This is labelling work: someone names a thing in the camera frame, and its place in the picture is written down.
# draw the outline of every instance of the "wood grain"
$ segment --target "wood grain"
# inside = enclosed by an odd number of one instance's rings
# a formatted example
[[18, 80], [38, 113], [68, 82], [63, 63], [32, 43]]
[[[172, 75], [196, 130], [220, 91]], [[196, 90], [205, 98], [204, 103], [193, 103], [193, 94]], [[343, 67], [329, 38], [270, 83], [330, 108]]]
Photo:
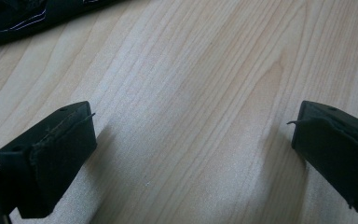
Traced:
[[358, 1], [130, 1], [0, 47], [0, 147], [83, 100], [97, 151], [14, 223], [358, 223], [285, 124], [358, 117]]

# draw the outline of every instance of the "light wood surface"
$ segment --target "light wood surface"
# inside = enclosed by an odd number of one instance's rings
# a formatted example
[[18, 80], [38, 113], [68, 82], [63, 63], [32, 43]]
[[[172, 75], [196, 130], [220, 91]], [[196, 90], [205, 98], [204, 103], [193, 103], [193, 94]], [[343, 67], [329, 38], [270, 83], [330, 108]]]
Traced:
[[286, 125], [358, 117], [358, 1], [130, 1], [0, 47], [0, 147], [84, 100], [97, 150], [14, 223], [358, 223]]

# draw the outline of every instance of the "black object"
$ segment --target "black object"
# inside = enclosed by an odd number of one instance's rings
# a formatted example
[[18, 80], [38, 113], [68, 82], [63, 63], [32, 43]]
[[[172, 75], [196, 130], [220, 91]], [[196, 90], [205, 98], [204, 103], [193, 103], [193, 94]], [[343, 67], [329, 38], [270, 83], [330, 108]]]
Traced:
[[0, 149], [0, 223], [48, 216], [97, 146], [90, 104], [63, 107]]
[[0, 0], [0, 44], [122, 0]]
[[329, 105], [303, 102], [294, 148], [358, 212], [358, 119]]

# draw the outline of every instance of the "wooden table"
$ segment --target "wooden table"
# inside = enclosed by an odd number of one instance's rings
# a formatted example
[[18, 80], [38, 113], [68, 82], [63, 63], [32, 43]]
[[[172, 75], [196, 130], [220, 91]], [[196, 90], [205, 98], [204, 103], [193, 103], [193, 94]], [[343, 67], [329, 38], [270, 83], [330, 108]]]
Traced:
[[358, 117], [358, 1], [134, 0], [0, 47], [0, 147], [85, 100], [97, 150], [14, 223], [358, 223], [286, 125]]

